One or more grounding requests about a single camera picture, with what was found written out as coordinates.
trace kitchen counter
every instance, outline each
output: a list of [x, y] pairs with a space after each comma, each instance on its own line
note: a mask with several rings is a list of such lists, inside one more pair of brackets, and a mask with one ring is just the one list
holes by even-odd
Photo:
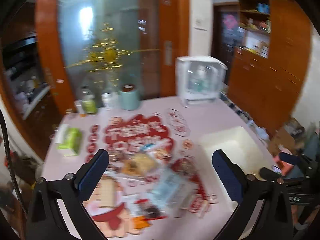
[[23, 114], [22, 119], [26, 120], [28, 118], [28, 116], [30, 115], [30, 113], [32, 112], [33, 109], [35, 109], [36, 105], [39, 103], [39, 101], [42, 100], [42, 98], [49, 92], [50, 90], [50, 86], [46, 86], [45, 88], [43, 88], [37, 95], [36, 97], [32, 100], [32, 102], [29, 104], [28, 109], [25, 111], [25, 113]]
[[[116, 125], [119, 122], [123, 123], [124, 126], [114, 128], [118, 130], [110, 128], [106, 130], [109, 125]], [[220, 180], [211, 176], [212, 172], [215, 172], [212, 165], [203, 163], [204, 158], [202, 156], [204, 153], [201, 151], [199, 140], [205, 134], [242, 126], [262, 152], [265, 161], [270, 165], [274, 164], [272, 156], [265, 146], [241, 118], [220, 99], [212, 103], [185, 108], [181, 105], [178, 97], [157, 98], [142, 101], [140, 108], [135, 111], [121, 109], [108, 111], [100, 108], [96, 115], [86, 117], [80, 117], [79, 114], [68, 114], [61, 123], [79, 128], [83, 133], [83, 140], [79, 156], [62, 156], [56, 149], [56, 145], [51, 143], [42, 173], [47, 181], [62, 179], [69, 172], [76, 173], [81, 165], [88, 161], [90, 153], [94, 154], [100, 148], [108, 149], [112, 146], [113, 148], [124, 147], [129, 150], [131, 146], [134, 147], [137, 139], [140, 141], [141, 139], [150, 140], [162, 136], [161, 133], [165, 134], [164, 138], [173, 141], [171, 163], [177, 163], [183, 158], [188, 158], [194, 162], [200, 183], [203, 185], [203, 187], [200, 187], [202, 193], [198, 192], [196, 194], [194, 200], [196, 205], [192, 208], [190, 206], [184, 216], [179, 218], [169, 216], [165, 219], [153, 220], [149, 227], [135, 231], [128, 229], [126, 223], [129, 222], [127, 220], [121, 220], [120, 226], [121, 228], [123, 226], [123, 228], [119, 231], [108, 228], [108, 222], [98, 222], [97, 225], [108, 238], [117, 236], [125, 237], [128, 240], [212, 240], [218, 234], [233, 213], [234, 207], [229, 205], [231, 200], [225, 197], [226, 191], [221, 186]], [[156, 124], [165, 126], [165, 129], [163, 129], [163, 126], [162, 129], [159, 126], [155, 127]], [[134, 128], [134, 132], [128, 130], [128, 128], [132, 129], [136, 126], [140, 128]], [[160, 134], [155, 136], [152, 132], [150, 133], [152, 129], [156, 129]], [[137, 138], [132, 133], [139, 134], [139, 137]], [[119, 141], [115, 140], [110, 143], [109, 140], [114, 140], [114, 138], [118, 138]], [[155, 184], [154, 182], [134, 182], [132, 179], [119, 177], [115, 179], [122, 186], [122, 192], [117, 192], [117, 196], [119, 196], [119, 198], [117, 197], [117, 205], [121, 202], [126, 203], [122, 195], [134, 194], [137, 191], [145, 192]], [[215, 203], [211, 202], [210, 196], [213, 195], [217, 196]], [[81, 238], [63, 201], [57, 201], [70, 233], [77, 238]], [[250, 232], [252, 226], [247, 226], [244, 232]]]

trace screw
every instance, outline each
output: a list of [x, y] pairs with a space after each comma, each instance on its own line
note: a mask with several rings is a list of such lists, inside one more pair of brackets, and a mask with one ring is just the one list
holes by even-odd
[[73, 173], [68, 173], [65, 178], [66, 180], [71, 180], [73, 178], [74, 174]]
[[256, 179], [256, 176], [254, 176], [253, 174], [248, 174], [247, 179], [250, 181], [254, 181]]
[[39, 179], [37, 179], [37, 183], [40, 184], [44, 181], [44, 178], [40, 177]]
[[283, 179], [281, 179], [281, 178], [278, 178], [278, 179], [277, 179], [277, 182], [278, 182], [280, 185], [284, 184], [284, 181], [283, 181]]

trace cabinet handle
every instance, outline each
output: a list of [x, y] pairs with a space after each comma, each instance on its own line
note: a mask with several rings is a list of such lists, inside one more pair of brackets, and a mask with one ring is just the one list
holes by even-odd
[[293, 84], [295, 84], [295, 85], [296, 85], [296, 83], [295, 83], [295, 82], [293, 82], [291, 79], [289, 79], [289, 81], [290, 81], [291, 83], [293, 83]]

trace doorway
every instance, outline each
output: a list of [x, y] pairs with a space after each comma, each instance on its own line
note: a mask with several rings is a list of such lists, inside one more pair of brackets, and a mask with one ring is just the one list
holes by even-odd
[[211, 56], [227, 66], [224, 83], [228, 85], [234, 49], [240, 46], [244, 36], [239, 23], [238, 3], [213, 5], [213, 35]]

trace table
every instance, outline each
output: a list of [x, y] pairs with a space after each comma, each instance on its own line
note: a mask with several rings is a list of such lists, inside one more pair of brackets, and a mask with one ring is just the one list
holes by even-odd
[[[180, 115], [185, 122], [186, 129], [180, 131], [173, 129], [172, 123], [170, 123], [171, 125], [169, 124], [170, 120], [168, 113], [170, 111], [174, 111]], [[217, 195], [219, 203], [210, 205], [208, 211], [202, 213], [201, 217], [197, 214], [187, 212], [186, 215], [181, 218], [168, 217], [166, 219], [154, 220], [152, 221], [152, 226], [144, 228], [140, 232], [133, 232], [137, 235], [132, 233], [127, 234], [127, 232], [124, 232], [123, 235], [121, 232], [113, 232], [114, 238], [116, 238], [116, 236], [125, 236], [126, 239], [129, 240], [212, 240], [228, 221], [234, 210], [227, 205], [227, 200], [223, 198], [222, 190], [225, 189], [220, 188], [219, 182], [216, 181], [216, 179], [205, 177], [205, 172], [201, 169], [201, 164], [197, 163], [197, 156], [201, 154], [197, 140], [207, 133], [242, 126], [259, 146], [270, 165], [273, 164], [271, 154], [255, 134], [247, 127], [240, 117], [220, 99], [205, 105], [193, 105], [190, 106], [190, 108], [184, 108], [178, 97], [157, 98], [142, 101], [140, 108], [135, 111], [119, 109], [108, 111], [101, 108], [96, 115], [84, 118], [81, 118], [78, 114], [75, 114], [76, 116], [73, 118], [71, 118], [71, 115], [73, 114], [66, 115], [63, 118], [62, 123], [67, 123], [72, 127], [78, 127], [83, 131], [83, 143], [80, 154], [79, 156], [63, 157], [57, 152], [55, 145], [52, 143], [45, 159], [42, 176], [49, 181], [62, 179], [69, 172], [76, 173], [81, 165], [87, 160], [88, 145], [90, 144], [88, 137], [92, 134], [90, 132], [92, 125], [100, 125], [101, 133], [98, 134], [99, 136], [96, 143], [98, 148], [105, 148], [103, 130], [107, 127], [110, 118], [121, 117], [123, 120], [129, 120], [137, 114], [143, 114], [146, 118], [152, 115], [160, 117], [162, 124], [170, 128], [170, 137], [175, 141], [172, 150], [173, 158], [179, 159], [182, 158], [183, 155], [192, 156], [195, 160], [195, 166], [199, 176], [204, 184], [206, 194]], [[134, 188], [128, 187], [126, 184], [123, 186], [126, 190], [126, 194], [134, 193]], [[58, 200], [58, 203], [70, 233], [73, 236], [80, 238], [68, 216], [68, 212], [66, 211], [63, 202]]]

